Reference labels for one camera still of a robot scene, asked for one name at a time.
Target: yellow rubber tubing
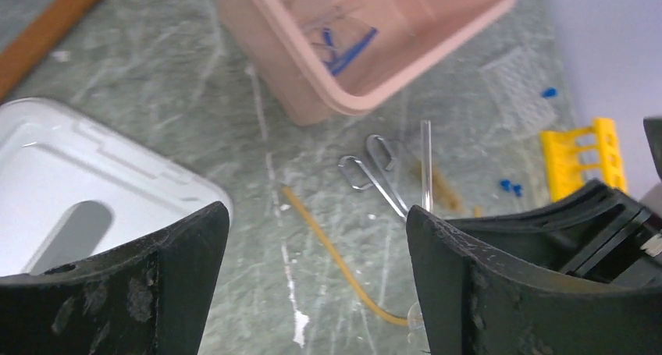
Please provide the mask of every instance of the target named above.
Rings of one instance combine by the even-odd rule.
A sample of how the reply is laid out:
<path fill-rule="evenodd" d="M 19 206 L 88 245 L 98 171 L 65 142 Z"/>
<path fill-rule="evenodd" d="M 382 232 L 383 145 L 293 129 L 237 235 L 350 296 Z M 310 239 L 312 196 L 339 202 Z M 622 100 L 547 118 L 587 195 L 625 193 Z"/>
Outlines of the yellow rubber tubing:
<path fill-rule="evenodd" d="M 326 236 L 324 230 L 322 230 L 322 228 L 315 221 L 315 219 L 312 217 L 310 212 L 308 212 L 308 209 L 306 209 L 306 207 L 301 203 L 299 198 L 296 195 L 294 195 L 292 189 L 289 188 L 288 186 L 285 186 L 283 187 L 283 193 L 290 201 L 290 203 L 292 203 L 292 205 L 297 209 L 299 215 L 301 215 L 301 217 L 303 217 L 304 220 L 308 223 L 308 226 L 310 226 L 311 229 L 315 232 L 315 234 L 317 234 L 317 237 L 319 238 L 319 240 L 322 241 L 322 244 L 324 244 L 326 250 L 329 251 L 329 254 L 333 256 L 333 260 L 336 261 L 336 264 L 338 264 L 338 267 L 345 276 L 345 279 L 347 279 L 350 285 L 354 288 L 354 291 L 356 291 L 356 294 L 358 294 L 361 300 L 363 300 L 363 303 L 365 303 L 366 306 L 368 306 L 373 312 L 375 312 L 377 316 L 383 318 L 384 320 L 390 322 L 391 324 L 395 324 L 399 326 L 409 326 L 407 318 L 402 318 L 400 316 L 391 314 L 388 311 L 385 311 L 380 306 L 378 306 L 374 300 L 370 299 L 370 296 L 368 296 L 368 294 L 361 287 L 361 284 L 358 283 L 357 279 L 354 277 L 354 275 L 352 275 L 352 272 L 349 269 L 349 267 L 347 267 L 345 260 L 343 260 L 343 257 L 340 256 L 340 253 L 338 252 L 338 250 L 336 250 L 336 247 L 333 246 L 333 243 L 331 243 L 329 237 Z"/>

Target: orange wooden stick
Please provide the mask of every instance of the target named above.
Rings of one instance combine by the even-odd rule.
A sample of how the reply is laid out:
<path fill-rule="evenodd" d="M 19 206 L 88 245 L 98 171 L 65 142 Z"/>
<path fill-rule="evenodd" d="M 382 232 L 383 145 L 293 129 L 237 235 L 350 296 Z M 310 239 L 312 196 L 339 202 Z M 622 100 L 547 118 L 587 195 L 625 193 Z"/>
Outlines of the orange wooden stick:
<path fill-rule="evenodd" d="M 0 100 L 7 96 L 98 1 L 55 0 L 0 53 Z"/>

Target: blue plastic piece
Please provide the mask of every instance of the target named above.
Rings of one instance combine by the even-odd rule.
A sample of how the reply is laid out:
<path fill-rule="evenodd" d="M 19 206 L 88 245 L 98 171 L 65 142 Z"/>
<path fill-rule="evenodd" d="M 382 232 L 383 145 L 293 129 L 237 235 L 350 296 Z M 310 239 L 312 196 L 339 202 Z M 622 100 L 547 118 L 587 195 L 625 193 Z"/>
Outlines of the blue plastic piece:
<path fill-rule="evenodd" d="M 499 184 L 501 185 L 501 188 L 508 193 L 510 193 L 513 188 L 512 183 L 509 179 L 502 179 L 501 181 L 499 181 Z"/>
<path fill-rule="evenodd" d="M 555 98 L 557 95 L 558 95 L 558 91 L 554 87 L 550 87 L 540 94 L 540 96 L 542 96 L 545 99 Z"/>
<path fill-rule="evenodd" d="M 326 66 L 329 68 L 331 74 L 337 76 L 342 73 L 342 71 L 345 70 L 345 68 L 347 68 L 347 66 L 349 66 L 357 56 L 366 49 L 366 47 L 368 47 L 375 35 L 377 35 L 377 29 L 373 27 L 354 47 L 350 48 L 331 62 L 326 62 Z"/>
<path fill-rule="evenodd" d="M 524 194 L 521 185 L 514 185 L 513 192 L 515 193 L 516 197 L 521 197 Z"/>
<path fill-rule="evenodd" d="M 335 48 L 336 47 L 336 45 L 333 43 L 333 32 L 331 31 L 331 29 L 329 29 L 328 27 L 325 27 L 324 29 L 322 29 L 322 37 L 324 38 L 324 43 L 328 47 L 330 47 L 330 48 Z M 336 53 L 336 50 L 333 49 L 331 51 L 331 61 L 333 61 L 337 58 L 338 58 L 338 54 Z"/>

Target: clear plastic tube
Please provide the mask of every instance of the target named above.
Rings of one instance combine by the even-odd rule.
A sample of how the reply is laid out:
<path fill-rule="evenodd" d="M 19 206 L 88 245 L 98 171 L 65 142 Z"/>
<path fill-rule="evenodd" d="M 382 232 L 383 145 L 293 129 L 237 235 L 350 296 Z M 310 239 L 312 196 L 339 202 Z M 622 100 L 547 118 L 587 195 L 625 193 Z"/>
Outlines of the clear plastic tube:
<path fill-rule="evenodd" d="M 423 208 L 432 212 L 432 123 L 428 119 L 421 121 L 421 183 Z"/>

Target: green marble countertop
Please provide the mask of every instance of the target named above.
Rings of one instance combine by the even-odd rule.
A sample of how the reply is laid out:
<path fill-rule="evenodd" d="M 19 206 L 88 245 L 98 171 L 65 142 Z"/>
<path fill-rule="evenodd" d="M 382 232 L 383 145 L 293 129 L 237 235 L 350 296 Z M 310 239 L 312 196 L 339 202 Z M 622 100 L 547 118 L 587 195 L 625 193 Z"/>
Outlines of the green marble countertop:
<path fill-rule="evenodd" d="M 543 0 L 519 0 L 371 115 L 305 128 L 252 75 L 214 0 L 104 0 L 56 52 L 12 98 L 69 104 L 234 200 L 201 354 L 416 353 L 407 328 L 360 303 L 281 187 L 293 188 L 372 298 L 406 315 L 416 294 L 404 225 L 376 190 L 348 186 L 339 157 L 364 157 L 371 133 L 415 146 L 420 120 L 431 119 L 435 159 L 467 208 L 524 211 L 549 197 L 537 133 L 573 124 Z M 561 95 L 523 105 L 510 100 L 509 86 L 490 87 L 485 66 L 513 52 L 526 71 L 513 74 L 512 86 L 524 84 L 533 98 L 548 86 Z M 393 174 L 409 204 L 420 201 L 413 177 Z M 501 192 L 502 178 L 521 183 L 524 197 Z M 293 341 L 297 312 L 309 319 L 303 347 Z"/>

